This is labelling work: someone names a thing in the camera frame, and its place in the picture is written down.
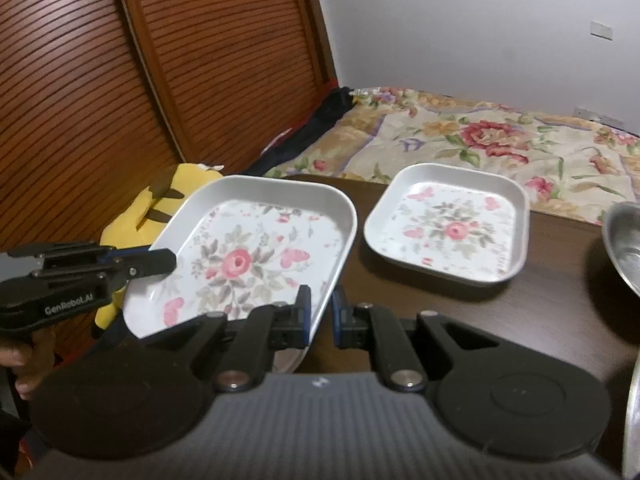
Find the person left hand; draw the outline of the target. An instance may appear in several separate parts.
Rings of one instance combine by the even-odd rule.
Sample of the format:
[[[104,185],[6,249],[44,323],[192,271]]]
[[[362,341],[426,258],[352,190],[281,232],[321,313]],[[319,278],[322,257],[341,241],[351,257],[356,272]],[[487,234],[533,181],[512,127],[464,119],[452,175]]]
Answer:
[[[15,375],[15,389],[29,400],[43,378],[54,370],[55,331],[53,327],[37,330],[29,344],[1,339],[1,366]]]

